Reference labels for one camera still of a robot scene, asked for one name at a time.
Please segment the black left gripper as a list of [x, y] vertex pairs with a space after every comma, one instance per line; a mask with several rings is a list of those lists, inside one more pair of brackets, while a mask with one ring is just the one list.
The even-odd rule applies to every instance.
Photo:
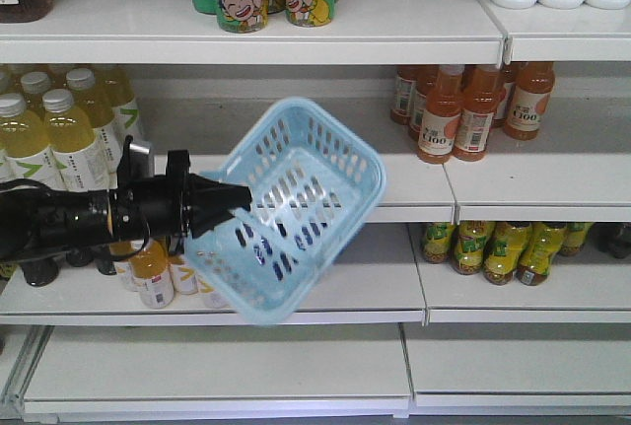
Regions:
[[[183, 253], [186, 237], [197, 239], [249, 210], [250, 189], [189, 175], [186, 150], [168, 153], [163, 175], [132, 179], [126, 136], [117, 168], [117, 188], [109, 192], [111, 236], [116, 242], [166, 238], [169, 253]], [[185, 207], [188, 194], [188, 205]]]

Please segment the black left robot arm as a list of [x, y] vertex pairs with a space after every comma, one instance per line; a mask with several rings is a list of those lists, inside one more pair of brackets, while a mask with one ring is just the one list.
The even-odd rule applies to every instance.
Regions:
[[199, 238], [248, 210], [248, 187], [190, 172], [185, 150], [168, 154], [164, 174], [140, 177], [126, 137], [117, 186], [54, 190], [19, 178], [1, 185], [1, 259], [25, 262], [80, 248], [151, 238]]

